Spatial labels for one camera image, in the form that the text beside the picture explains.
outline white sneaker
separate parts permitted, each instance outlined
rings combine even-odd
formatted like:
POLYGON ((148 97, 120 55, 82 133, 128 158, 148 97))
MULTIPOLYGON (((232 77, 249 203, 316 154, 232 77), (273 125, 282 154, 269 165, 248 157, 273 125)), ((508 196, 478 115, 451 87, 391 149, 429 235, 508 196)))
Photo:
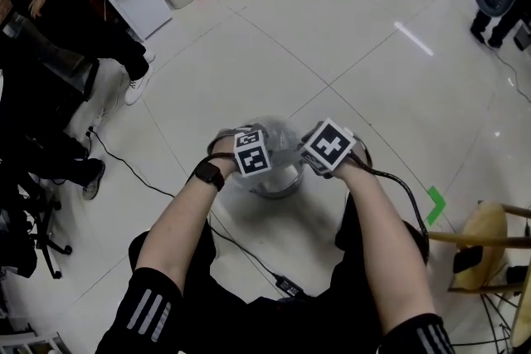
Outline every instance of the white sneaker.
POLYGON ((153 67, 150 65, 148 68, 148 72, 144 77, 138 80, 133 80, 129 82, 129 87, 125 91, 125 103, 127 105, 134 104, 137 100, 139 100, 139 97, 141 96, 142 92, 148 85, 149 79, 153 75, 153 67))
POLYGON ((144 59, 148 64, 151 64, 151 62, 155 60, 155 52, 146 50, 146 52, 144 53, 144 59))

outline chair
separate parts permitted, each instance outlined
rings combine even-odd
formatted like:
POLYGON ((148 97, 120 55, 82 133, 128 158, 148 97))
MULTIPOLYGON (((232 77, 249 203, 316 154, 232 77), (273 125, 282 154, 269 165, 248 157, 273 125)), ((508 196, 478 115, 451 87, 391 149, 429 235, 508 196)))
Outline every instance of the chair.
POLYGON ((29 278, 37 266, 37 257, 32 251, 34 247, 42 251, 53 279, 60 279, 61 271, 54 270, 48 248, 63 255, 70 255, 72 248, 69 245, 61 248, 51 240, 48 227, 53 211, 60 210, 61 203, 54 196, 47 199, 44 189, 35 183, 27 172, 17 170, 6 162, 8 161, 0 162, 0 207, 7 213, 9 226, 8 233, 3 232, 1 235, 0 246, 3 252, 0 256, 0 266, 15 269, 16 273, 29 278), (29 197, 21 195, 18 186, 22 187, 29 197), (27 233, 31 226, 27 222, 26 212, 33 217, 36 233, 27 233))
POLYGON ((531 265, 527 268, 525 279, 489 285, 500 271, 505 249, 531 250, 531 237, 507 236, 506 214, 531 218, 528 209, 480 201, 460 234, 429 232, 429 237, 431 240, 453 243, 457 248, 453 269, 456 286, 452 284, 448 292, 480 294, 482 297, 488 293, 522 293, 510 340, 514 348, 520 348, 519 352, 528 352, 531 345, 531 265))
POLYGON ((44 256, 44 260, 46 261, 46 265, 48 266, 53 279, 62 278, 62 273, 59 270, 54 270, 48 248, 52 248, 54 251, 63 255, 70 255, 72 253, 71 246, 66 245, 64 248, 61 248, 51 240, 48 235, 48 226, 50 224, 51 215, 53 211, 59 211, 60 209, 61 203, 55 197, 52 197, 52 199, 46 204, 44 211, 28 211, 35 220, 35 227, 37 228, 37 232, 30 234, 30 238, 35 241, 36 249, 42 251, 42 255, 44 256))

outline black and white marker cube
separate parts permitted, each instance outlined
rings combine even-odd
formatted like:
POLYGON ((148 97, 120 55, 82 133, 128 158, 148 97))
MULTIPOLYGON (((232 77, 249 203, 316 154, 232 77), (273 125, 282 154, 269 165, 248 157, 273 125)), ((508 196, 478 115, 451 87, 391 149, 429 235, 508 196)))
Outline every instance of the black and white marker cube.
POLYGON ((234 137, 234 156, 243 177, 271 170, 266 141, 261 130, 237 134, 234 137))
POLYGON ((326 119, 300 149, 300 155, 322 175, 335 170, 355 144, 350 130, 326 119))

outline black shoe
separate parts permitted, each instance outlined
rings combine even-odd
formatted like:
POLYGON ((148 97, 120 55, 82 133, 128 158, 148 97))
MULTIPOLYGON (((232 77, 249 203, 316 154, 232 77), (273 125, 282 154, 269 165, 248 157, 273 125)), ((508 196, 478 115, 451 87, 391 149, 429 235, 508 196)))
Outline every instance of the black shoe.
POLYGON ((501 45, 503 44, 501 40, 496 40, 493 37, 489 39, 488 43, 489 43, 489 46, 492 47, 493 49, 499 49, 501 45))
POLYGON ((83 199, 86 201, 91 201, 94 198, 96 198, 96 195, 98 194, 98 190, 100 189, 100 182, 101 178, 105 174, 105 163, 99 159, 96 159, 95 161, 100 162, 100 171, 96 175, 96 178, 90 182, 88 185, 83 187, 83 199))
POLYGON ((481 43, 482 45, 485 44, 485 39, 481 35, 481 31, 478 30, 474 25, 470 27, 470 32, 472 33, 472 36, 474 36, 479 43, 481 43))

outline office chair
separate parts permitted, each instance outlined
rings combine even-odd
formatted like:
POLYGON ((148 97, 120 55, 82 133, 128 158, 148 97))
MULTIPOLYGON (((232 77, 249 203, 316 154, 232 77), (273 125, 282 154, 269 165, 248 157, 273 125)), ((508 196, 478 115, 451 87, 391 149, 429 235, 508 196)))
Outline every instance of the office chair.
POLYGON ((16 273, 29 278, 37 266, 36 257, 27 252, 28 246, 41 250, 46 265, 53 279, 60 279, 62 273, 54 270, 51 262, 49 248, 63 255, 70 255, 72 248, 67 245, 61 248, 50 239, 48 226, 50 225, 53 211, 61 209, 61 203, 52 196, 46 199, 44 189, 27 172, 17 170, 8 161, 0 162, 0 185, 2 196, 0 207, 8 216, 8 232, 0 235, 0 246, 3 247, 0 255, 0 266, 16 270, 16 273), (24 197, 18 191, 22 187, 29 195, 24 197), (28 234, 30 224, 27 214, 33 217, 36 233, 28 234))

